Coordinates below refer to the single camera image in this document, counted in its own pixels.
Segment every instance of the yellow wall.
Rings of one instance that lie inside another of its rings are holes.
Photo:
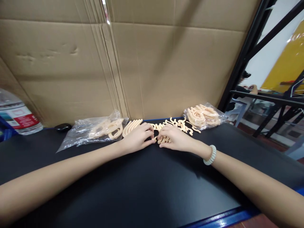
[[[284,51],[275,63],[268,77],[262,85],[262,89],[272,89],[279,92],[286,91],[289,86],[280,85],[283,81],[296,80],[304,69],[304,21],[288,41]]]

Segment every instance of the white wall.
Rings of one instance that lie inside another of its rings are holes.
[[[269,16],[262,32],[261,41],[268,32],[299,2],[300,0],[278,0]],[[248,63],[246,71],[251,77],[245,79],[242,85],[256,84],[260,88],[284,50],[287,41],[292,36],[300,22],[304,19],[304,10],[282,29],[266,46],[264,46]]]

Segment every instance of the hand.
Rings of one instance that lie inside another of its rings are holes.
[[[154,130],[151,124],[143,123],[133,129],[123,140],[118,141],[119,147],[123,150],[123,155],[144,149],[155,143],[154,140],[145,141],[148,137],[154,138]]]
[[[248,89],[253,89],[254,87],[257,88],[257,85],[251,85],[251,86],[248,87]]]
[[[171,143],[162,143],[159,145],[160,148],[165,147],[172,150],[191,152],[197,154],[205,160],[208,160],[211,156],[211,147],[190,137],[176,126],[167,124],[160,130],[157,139],[159,140],[161,136],[169,137],[171,139]]]

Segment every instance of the forearm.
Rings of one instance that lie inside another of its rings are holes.
[[[205,152],[197,150],[196,153],[208,160],[211,150],[205,149],[205,146],[203,149]],[[294,190],[220,151],[217,151],[212,166],[274,222],[285,226],[304,227],[304,197]]]
[[[39,207],[100,165],[119,157],[117,143],[33,171],[0,186],[0,226]]]

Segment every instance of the bottle label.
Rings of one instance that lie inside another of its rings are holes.
[[[39,123],[26,106],[0,111],[0,116],[16,130],[28,128]]]

